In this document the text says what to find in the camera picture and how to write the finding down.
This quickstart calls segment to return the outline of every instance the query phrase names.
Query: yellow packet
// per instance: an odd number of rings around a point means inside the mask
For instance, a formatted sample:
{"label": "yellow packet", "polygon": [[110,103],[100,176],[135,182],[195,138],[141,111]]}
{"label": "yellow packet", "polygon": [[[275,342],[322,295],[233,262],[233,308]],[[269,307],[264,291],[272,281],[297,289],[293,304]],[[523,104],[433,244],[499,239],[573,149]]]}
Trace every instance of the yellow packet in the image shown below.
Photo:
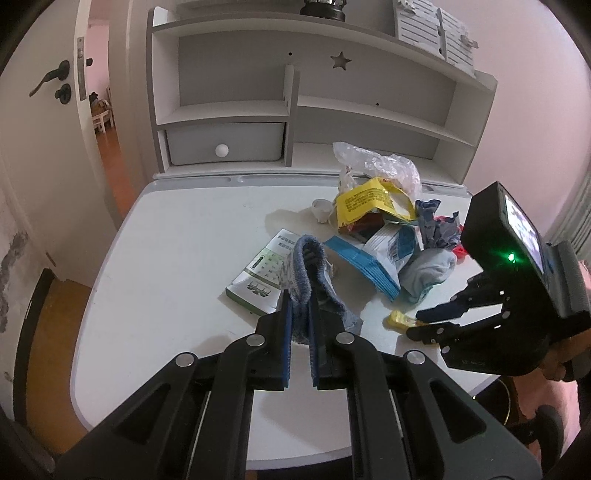
{"label": "yellow packet", "polygon": [[406,222],[416,220],[412,200],[390,181],[374,178],[336,198],[339,227],[355,223],[366,213],[378,209]]}
{"label": "yellow packet", "polygon": [[390,315],[388,315],[388,317],[386,318],[386,321],[388,322],[388,325],[390,325],[392,328],[396,329],[400,333],[406,333],[406,331],[410,327],[420,327],[422,325],[427,325],[426,323],[421,322],[420,320],[414,319],[412,317],[409,317],[408,315],[403,314],[399,310],[392,311],[392,313],[390,313]]}

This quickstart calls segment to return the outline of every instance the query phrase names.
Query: paper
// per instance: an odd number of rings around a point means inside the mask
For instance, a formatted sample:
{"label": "paper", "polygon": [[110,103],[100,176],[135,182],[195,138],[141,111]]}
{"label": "paper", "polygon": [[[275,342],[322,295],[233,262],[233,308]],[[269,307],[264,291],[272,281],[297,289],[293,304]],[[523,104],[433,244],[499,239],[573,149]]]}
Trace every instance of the paper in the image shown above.
{"label": "paper", "polygon": [[411,226],[387,223],[363,246],[400,286],[398,272],[412,257],[417,236]]}
{"label": "paper", "polygon": [[277,274],[299,238],[285,229],[277,233],[226,287],[226,295],[252,313],[273,313],[281,294]]}

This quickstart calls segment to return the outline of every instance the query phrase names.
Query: door lock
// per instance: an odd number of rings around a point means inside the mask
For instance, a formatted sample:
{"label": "door lock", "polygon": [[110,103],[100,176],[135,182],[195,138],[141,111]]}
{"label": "door lock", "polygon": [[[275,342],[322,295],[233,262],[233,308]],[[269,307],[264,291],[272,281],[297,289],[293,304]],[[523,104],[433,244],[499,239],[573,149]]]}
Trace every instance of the door lock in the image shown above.
{"label": "door lock", "polygon": [[72,98],[72,87],[69,83],[64,83],[59,90],[56,90],[56,98],[60,99],[62,105],[67,104]]}

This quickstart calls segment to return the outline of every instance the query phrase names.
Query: pink wall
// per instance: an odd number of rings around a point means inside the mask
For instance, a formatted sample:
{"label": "pink wall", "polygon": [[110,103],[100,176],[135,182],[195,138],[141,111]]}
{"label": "pink wall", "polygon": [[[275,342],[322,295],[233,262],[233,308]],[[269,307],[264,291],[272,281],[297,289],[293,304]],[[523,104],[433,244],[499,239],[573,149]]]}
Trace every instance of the pink wall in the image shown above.
{"label": "pink wall", "polygon": [[85,56],[93,63],[86,68],[86,91],[96,92],[99,98],[107,99],[109,86],[108,25],[90,25],[84,41]]}
{"label": "pink wall", "polygon": [[538,0],[434,0],[480,44],[478,70],[499,86],[468,176],[476,193],[499,180],[543,235],[589,168],[589,69]]}

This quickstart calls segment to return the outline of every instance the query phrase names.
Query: wall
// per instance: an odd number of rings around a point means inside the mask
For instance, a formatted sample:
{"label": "wall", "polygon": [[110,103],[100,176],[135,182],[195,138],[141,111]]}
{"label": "wall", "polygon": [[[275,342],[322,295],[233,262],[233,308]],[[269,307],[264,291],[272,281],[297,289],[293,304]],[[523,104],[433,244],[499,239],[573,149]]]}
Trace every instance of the wall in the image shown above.
{"label": "wall", "polygon": [[480,44],[478,70],[499,86],[466,185],[499,180],[544,235],[589,168],[589,68],[537,0],[436,0]]}
{"label": "wall", "polygon": [[92,0],[90,4],[91,20],[108,20],[111,16],[113,0]]}
{"label": "wall", "polygon": [[96,92],[99,98],[108,99],[109,86],[109,26],[89,25],[84,40],[86,58],[92,58],[92,65],[86,68],[86,90]]}
{"label": "wall", "polygon": [[43,264],[0,190],[0,406],[14,418],[12,379],[18,340]]}

